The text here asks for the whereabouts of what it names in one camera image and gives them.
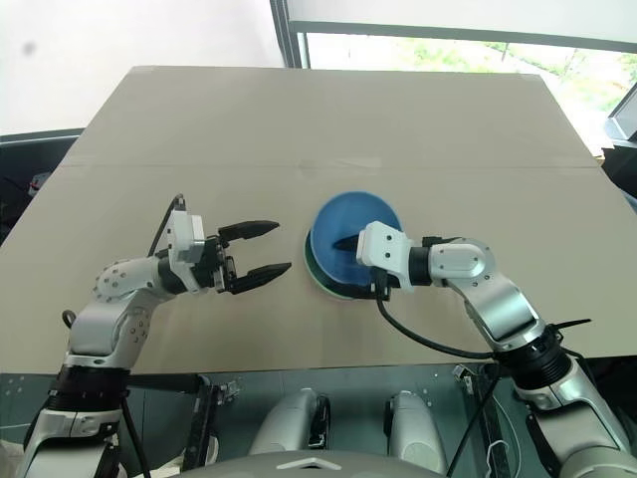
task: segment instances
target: metal frame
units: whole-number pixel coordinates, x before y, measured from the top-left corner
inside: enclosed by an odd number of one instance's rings
[[[64,139],[77,139],[84,129],[55,129],[52,131],[23,132],[18,134],[5,134],[0,136],[0,146],[14,146],[33,144],[36,142],[51,142]]]
[[[568,37],[562,35],[545,35],[539,33],[420,27],[412,25],[307,22],[299,20],[291,21],[289,23],[289,28],[291,31],[296,33],[339,33],[352,35],[376,35],[384,37],[439,38],[479,42],[531,43],[535,45],[553,45],[558,47],[637,53],[637,44],[634,43]]]
[[[491,381],[494,377],[492,373],[487,373],[487,369],[490,366],[493,365],[486,364],[481,372],[467,375],[465,378],[465,403],[469,414],[474,413],[478,406],[480,406],[480,402],[491,385]],[[476,453],[475,464],[476,468],[481,470],[480,473],[484,474],[486,468],[483,457],[487,455],[489,444],[504,438],[498,411],[492,400],[489,400],[485,405],[478,424],[480,433],[476,433],[474,430],[471,434],[471,441],[475,449],[481,450],[481,453]],[[491,476],[494,478],[511,478],[511,465],[507,457],[506,448],[497,446],[492,449],[491,470]]]
[[[633,124],[626,123],[621,118],[622,113],[626,111],[635,112],[636,120]],[[610,113],[606,124],[604,125],[606,134],[610,136],[613,144],[617,146],[633,147],[637,148],[637,84],[633,85],[633,88],[626,94],[626,96],[619,102],[619,105]]]
[[[197,375],[199,389],[192,410],[192,421],[188,442],[184,451],[182,471],[199,468],[206,464],[208,443],[213,430],[220,389],[205,375]]]
[[[637,54],[636,43],[618,42],[614,40],[464,28],[308,20],[291,21],[288,0],[271,0],[271,6],[277,37],[279,38],[279,45],[286,61],[286,66],[290,68],[310,69],[312,67],[308,33],[527,43]],[[605,125],[606,133],[610,136],[615,145],[637,147],[637,126],[635,126],[635,124],[628,125],[625,120],[621,119],[621,113],[625,112],[626,109],[630,109],[631,114],[633,110],[637,112],[637,84],[633,86],[626,97],[609,115]]]
[[[272,18],[275,23],[277,32],[277,41],[283,55],[287,68],[309,68],[310,63],[304,66],[301,49],[299,47],[299,36],[290,30],[290,14],[288,13],[287,0],[270,0],[270,8],[272,9]],[[307,45],[307,37],[304,35],[305,45]]]

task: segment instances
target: silver robot arm segment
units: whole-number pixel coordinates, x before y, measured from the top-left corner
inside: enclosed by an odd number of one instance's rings
[[[159,304],[184,292],[212,287],[219,293],[240,294],[269,283],[291,266],[268,265],[237,277],[234,259],[226,255],[229,242],[261,236],[279,224],[247,221],[222,227],[217,235],[206,238],[201,217],[186,212],[182,196],[171,208],[166,217],[166,249],[114,262],[96,278],[92,301],[72,323],[64,364],[28,433],[18,478],[40,476],[37,470],[47,468],[42,461],[48,453],[41,453],[39,460],[37,454],[50,440],[77,444],[77,439],[85,438],[101,443],[104,447],[96,448],[98,462],[102,455],[114,453],[110,439],[122,415],[127,378]],[[79,448],[71,444],[68,453],[70,458],[76,456]],[[32,468],[34,460],[38,461]]]
[[[575,455],[581,461],[583,450],[629,452],[615,414],[579,364],[561,349],[556,330],[497,270],[489,246],[468,238],[425,238],[422,247],[414,247],[404,233],[373,222],[359,233],[356,259],[394,275],[406,291],[435,285],[463,297],[494,358],[510,371],[519,396],[531,404],[531,426],[554,455],[555,468]]]

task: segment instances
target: beige table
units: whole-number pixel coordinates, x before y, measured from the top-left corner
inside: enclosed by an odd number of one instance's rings
[[[240,272],[291,260],[267,287],[157,309],[137,372],[449,362],[390,329],[370,302],[320,291],[303,242],[334,194],[385,198],[413,238],[466,235],[585,355],[635,353],[637,220],[539,77],[134,69],[0,249],[0,367],[53,372],[95,275],[143,255],[168,201],[204,227],[272,219],[237,242]],[[389,308],[440,342],[483,351],[457,296],[396,292]]]

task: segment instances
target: green foliage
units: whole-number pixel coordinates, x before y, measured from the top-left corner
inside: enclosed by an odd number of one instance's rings
[[[624,53],[619,57],[622,70],[628,74],[630,81],[637,83],[637,55],[633,53]]]
[[[482,42],[485,47],[493,48],[503,53],[507,49],[507,44],[502,42]]]
[[[512,57],[517,58],[518,60],[522,60],[523,62],[529,65],[533,65],[534,67],[540,68],[541,70],[544,70],[545,72],[553,73],[554,75],[557,75],[559,77],[562,76],[565,72],[564,62],[560,62],[556,64],[556,63],[551,63],[547,61],[546,59],[539,59],[535,56],[529,55],[527,52],[524,51],[523,48],[517,45],[510,46],[509,54]]]
[[[570,80],[580,74],[580,69],[588,61],[589,53],[579,49],[573,50],[573,54],[562,67],[562,73],[559,75],[562,80]]]
[[[609,88],[608,84],[583,75],[573,76],[565,84],[564,94],[599,112],[610,112],[624,96],[623,90]]]
[[[472,62],[472,59],[468,59],[456,48],[444,48],[435,41],[415,40],[410,43],[413,47],[413,64],[416,67],[438,72],[492,73],[495,71],[484,62]]]

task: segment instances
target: robotic arm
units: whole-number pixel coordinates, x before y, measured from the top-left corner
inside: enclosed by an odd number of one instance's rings
[[[560,476],[592,478],[637,473],[619,420],[561,348],[556,329],[497,270],[487,245],[467,238],[425,238],[415,246],[404,233],[380,222],[368,224],[355,242],[356,260],[394,276],[401,289],[435,285],[463,297],[495,360],[511,372],[519,396],[531,405],[531,437],[551,474],[561,470]]]
[[[291,266],[269,265],[237,277],[234,259],[226,254],[230,241],[261,236],[278,227],[276,222],[243,222],[206,238],[201,217],[188,214],[182,196],[167,214],[167,249],[116,261],[96,277],[93,299],[73,320],[64,364],[28,434],[18,478],[74,476],[74,471],[77,476],[113,476],[109,472],[116,467],[117,449],[112,437],[122,415],[120,404],[154,309],[186,291],[214,287],[240,294]],[[56,452],[68,444],[73,446],[64,454]],[[62,468],[56,475],[58,461]]]

